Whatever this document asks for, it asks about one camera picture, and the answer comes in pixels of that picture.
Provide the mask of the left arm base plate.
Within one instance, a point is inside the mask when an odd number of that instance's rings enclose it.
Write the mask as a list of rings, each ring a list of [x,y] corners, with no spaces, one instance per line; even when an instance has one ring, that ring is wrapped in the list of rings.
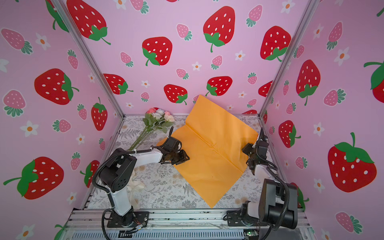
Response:
[[[150,212],[128,212],[124,216],[112,211],[107,227],[108,228],[145,228],[148,224]]]

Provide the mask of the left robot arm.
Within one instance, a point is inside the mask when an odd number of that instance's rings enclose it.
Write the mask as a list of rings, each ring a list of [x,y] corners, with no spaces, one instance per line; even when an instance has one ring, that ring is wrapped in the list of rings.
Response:
[[[169,131],[166,141],[160,146],[151,146],[147,150],[125,151],[116,149],[112,155],[95,171],[92,185],[104,191],[111,204],[109,222],[116,221],[117,225],[130,227],[141,224],[127,192],[126,186],[136,167],[147,164],[180,165],[190,157],[182,149],[182,142],[172,137],[173,127]]]

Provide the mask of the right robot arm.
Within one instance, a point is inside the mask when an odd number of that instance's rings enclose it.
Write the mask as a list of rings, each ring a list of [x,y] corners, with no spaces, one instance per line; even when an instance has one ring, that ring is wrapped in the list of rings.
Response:
[[[252,174],[262,175],[263,187],[258,202],[243,204],[241,221],[248,226],[264,223],[273,231],[280,227],[293,230],[298,225],[298,188],[279,176],[277,165],[267,159],[268,148],[268,138],[261,129],[257,141],[242,149],[249,157],[247,165]]]

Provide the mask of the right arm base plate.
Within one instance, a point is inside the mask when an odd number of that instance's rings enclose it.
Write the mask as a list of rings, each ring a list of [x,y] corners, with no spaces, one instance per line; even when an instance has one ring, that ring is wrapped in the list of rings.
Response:
[[[243,214],[241,210],[227,211],[223,220],[227,222],[229,227],[266,227],[266,223],[262,223],[259,219]]]

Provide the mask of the orange wrapping paper sheet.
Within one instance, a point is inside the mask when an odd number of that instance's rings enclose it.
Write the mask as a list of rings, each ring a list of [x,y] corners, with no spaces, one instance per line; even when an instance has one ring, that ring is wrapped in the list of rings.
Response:
[[[185,125],[172,133],[182,142],[190,160],[175,168],[210,208],[213,208],[247,168],[242,152],[258,133],[204,96],[198,100]]]

